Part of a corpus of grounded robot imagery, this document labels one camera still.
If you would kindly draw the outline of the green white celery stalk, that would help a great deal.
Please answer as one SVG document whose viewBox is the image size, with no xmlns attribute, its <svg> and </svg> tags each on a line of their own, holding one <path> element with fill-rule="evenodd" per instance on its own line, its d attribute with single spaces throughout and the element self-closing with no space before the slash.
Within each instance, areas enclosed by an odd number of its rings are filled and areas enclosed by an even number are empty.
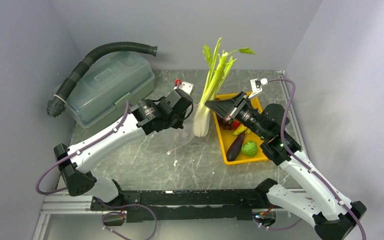
<svg viewBox="0 0 384 240">
<path fill-rule="evenodd" d="M 228 77 L 234 63 L 237 61 L 233 55 L 235 53 L 255 55 L 256 52 L 249 47 L 238 48 L 228 51 L 220 51 L 222 39 L 219 38 L 214 49 L 208 45 L 203 46 L 202 53 L 208 64 L 208 72 L 205 80 L 205 86 L 198 103 L 192 124 L 193 134 L 196 137 L 205 137 L 210 127 L 211 110 L 206 107 L 207 101 L 213 101 L 218 91 Z"/>
</svg>

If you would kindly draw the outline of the clear pink zip top bag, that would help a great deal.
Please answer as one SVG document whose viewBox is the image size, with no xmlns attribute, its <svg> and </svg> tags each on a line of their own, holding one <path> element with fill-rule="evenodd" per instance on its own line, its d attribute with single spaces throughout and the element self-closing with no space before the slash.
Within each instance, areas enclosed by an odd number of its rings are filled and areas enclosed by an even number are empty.
<svg viewBox="0 0 384 240">
<path fill-rule="evenodd" d="M 192 125 L 187 125 L 184 128 L 178 128 L 178 129 L 171 128 L 169 131 L 170 131 L 170 139 L 172 140 L 172 146 L 166 152 L 168 156 L 178 148 L 181 148 L 189 144 L 195 138 Z"/>
</svg>

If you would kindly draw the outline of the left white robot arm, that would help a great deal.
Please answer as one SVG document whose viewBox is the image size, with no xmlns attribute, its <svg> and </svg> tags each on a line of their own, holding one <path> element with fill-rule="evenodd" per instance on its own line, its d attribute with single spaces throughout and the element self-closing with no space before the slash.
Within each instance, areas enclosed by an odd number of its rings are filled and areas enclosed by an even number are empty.
<svg viewBox="0 0 384 240">
<path fill-rule="evenodd" d="M 64 160 L 59 166 L 68 194 L 77 197 L 90 194 L 101 199 L 111 210 L 119 209 L 124 196 L 119 184 L 95 173 L 95 167 L 105 157 L 124 145 L 166 129 L 182 129 L 192 113 L 194 86 L 182 83 L 167 96 L 157 100 L 143 99 L 128 106 L 124 115 L 88 139 L 71 145 L 60 145 Z"/>
</svg>

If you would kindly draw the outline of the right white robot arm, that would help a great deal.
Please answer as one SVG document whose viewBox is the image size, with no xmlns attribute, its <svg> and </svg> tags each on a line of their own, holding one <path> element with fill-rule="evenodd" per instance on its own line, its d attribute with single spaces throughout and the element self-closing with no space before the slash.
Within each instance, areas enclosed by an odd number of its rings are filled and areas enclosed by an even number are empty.
<svg viewBox="0 0 384 240">
<path fill-rule="evenodd" d="M 263 154 L 286 171 L 306 191 L 305 198 L 267 178 L 255 191 L 256 203 L 279 206 L 311 225 L 322 240 L 343 240 L 367 211 L 361 201 L 351 201 L 334 188 L 314 167 L 302 147 L 285 130 L 288 124 L 282 105 L 271 103 L 264 110 L 251 105 L 245 92 L 224 100 L 209 100 L 205 106 L 224 120 L 237 120 L 262 139 Z"/>
</svg>

